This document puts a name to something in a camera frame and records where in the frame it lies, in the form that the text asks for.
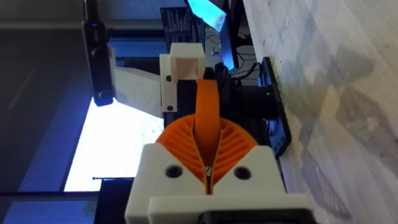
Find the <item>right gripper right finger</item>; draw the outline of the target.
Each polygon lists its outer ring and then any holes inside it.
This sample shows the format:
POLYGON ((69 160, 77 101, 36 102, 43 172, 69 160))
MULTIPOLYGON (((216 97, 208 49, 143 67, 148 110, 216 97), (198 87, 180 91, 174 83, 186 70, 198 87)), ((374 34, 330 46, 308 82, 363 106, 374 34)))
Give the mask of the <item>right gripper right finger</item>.
POLYGON ((242 127, 220 119, 220 140, 211 170, 212 194, 281 194, 272 149, 260 146, 242 127))

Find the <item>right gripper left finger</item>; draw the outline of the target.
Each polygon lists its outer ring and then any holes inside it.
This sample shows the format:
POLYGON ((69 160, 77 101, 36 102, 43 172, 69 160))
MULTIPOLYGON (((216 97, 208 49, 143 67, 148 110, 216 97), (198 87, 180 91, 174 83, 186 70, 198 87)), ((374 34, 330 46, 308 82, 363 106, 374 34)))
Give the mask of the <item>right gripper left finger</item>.
POLYGON ((179 118, 156 142, 144 146, 124 212, 126 223, 198 221, 208 187, 194 121, 194 115, 179 118))

